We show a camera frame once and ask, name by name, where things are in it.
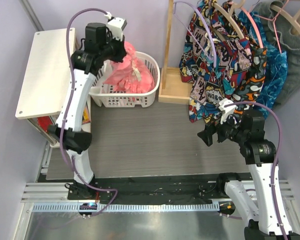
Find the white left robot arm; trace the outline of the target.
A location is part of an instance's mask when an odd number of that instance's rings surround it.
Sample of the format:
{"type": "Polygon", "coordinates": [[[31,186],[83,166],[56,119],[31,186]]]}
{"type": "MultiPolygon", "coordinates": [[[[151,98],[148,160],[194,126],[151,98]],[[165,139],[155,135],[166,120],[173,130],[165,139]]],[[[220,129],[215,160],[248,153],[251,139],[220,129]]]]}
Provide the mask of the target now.
{"type": "Polygon", "coordinates": [[[93,22],[86,26],[81,48],[68,54],[70,80],[62,110],[55,124],[48,126],[48,133],[59,141],[62,157],[74,173],[74,182],[67,189],[78,198],[90,200],[97,193],[88,153],[92,134],[82,129],[84,109],[104,62],[121,63],[127,54],[123,34],[126,24],[116,17],[106,24],[93,22]]]}

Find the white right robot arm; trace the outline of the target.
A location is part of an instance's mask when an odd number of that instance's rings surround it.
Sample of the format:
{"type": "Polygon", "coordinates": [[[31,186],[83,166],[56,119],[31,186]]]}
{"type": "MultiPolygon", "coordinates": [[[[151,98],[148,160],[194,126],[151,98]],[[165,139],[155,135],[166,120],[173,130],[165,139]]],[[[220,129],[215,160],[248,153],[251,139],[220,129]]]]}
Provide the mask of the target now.
{"type": "Polygon", "coordinates": [[[281,195],[278,173],[274,164],[277,149],[265,139],[265,119],[258,110],[249,110],[242,115],[238,126],[209,123],[197,135],[209,147],[213,135],[222,143],[230,140],[239,145],[251,174],[256,193],[254,202],[244,188],[238,173],[220,173],[216,180],[216,193],[229,197],[245,223],[246,240],[300,240],[286,215],[281,195]]]}

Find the pink patterned shorts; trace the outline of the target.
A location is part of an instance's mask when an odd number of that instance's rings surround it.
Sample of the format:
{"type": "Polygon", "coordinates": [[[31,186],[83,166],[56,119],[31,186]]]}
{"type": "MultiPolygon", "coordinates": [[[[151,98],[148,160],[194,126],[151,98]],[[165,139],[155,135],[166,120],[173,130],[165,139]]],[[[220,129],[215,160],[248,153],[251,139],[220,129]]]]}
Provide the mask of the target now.
{"type": "Polygon", "coordinates": [[[155,87],[155,80],[145,63],[137,57],[134,46],[124,43],[126,56],[123,62],[110,62],[112,72],[104,81],[106,85],[113,86],[115,92],[128,94],[145,94],[155,87]]]}

